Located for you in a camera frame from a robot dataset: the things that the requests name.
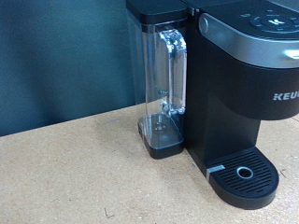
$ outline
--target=wooden countertop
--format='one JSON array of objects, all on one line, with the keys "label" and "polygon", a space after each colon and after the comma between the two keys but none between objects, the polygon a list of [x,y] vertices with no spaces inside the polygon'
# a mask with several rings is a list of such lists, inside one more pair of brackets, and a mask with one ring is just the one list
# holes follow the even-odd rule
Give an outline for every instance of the wooden countertop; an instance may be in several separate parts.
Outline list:
[{"label": "wooden countertop", "polygon": [[154,160],[128,107],[0,138],[0,223],[299,223],[299,116],[263,121],[280,174],[259,210],[223,202],[186,150]]}]

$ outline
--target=button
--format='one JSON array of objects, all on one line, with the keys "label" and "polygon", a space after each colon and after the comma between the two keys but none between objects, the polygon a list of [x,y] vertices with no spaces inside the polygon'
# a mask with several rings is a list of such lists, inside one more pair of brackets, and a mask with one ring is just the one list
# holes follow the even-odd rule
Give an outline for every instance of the button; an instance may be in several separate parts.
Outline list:
[{"label": "button", "polygon": [[250,23],[251,23],[251,25],[256,26],[256,27],[263,26],[260,21],[251,20]]},{"label": "button", "polygon": [[242,17],[242,18],[246,18],[246,17],[250,17],[251,16],[251,14],[243,14],[243,15],[240,15],[240,17]]},{"label": "button", "polygon": [[278,17],[264,17],[261,19],[261,24],[271,27],[274,29],[280,29],[280,28],[287,28],[292,27],[293,23],[291,20],[282,18],[280,16]]}]

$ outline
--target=coffee maker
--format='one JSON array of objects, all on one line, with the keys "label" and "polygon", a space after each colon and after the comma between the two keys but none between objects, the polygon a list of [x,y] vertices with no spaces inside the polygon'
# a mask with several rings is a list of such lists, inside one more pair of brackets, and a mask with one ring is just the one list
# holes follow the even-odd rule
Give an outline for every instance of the coffee maker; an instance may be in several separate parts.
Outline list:
[{"label": "coffee maker", "polygon": [[270,204],[278,171],[256,141],[261,120],[299,112],[299,13],[265,0],[126,6],[136,102],[145,111],[138,128],[151,157],[184,146],[224,201],[244,209]]}]

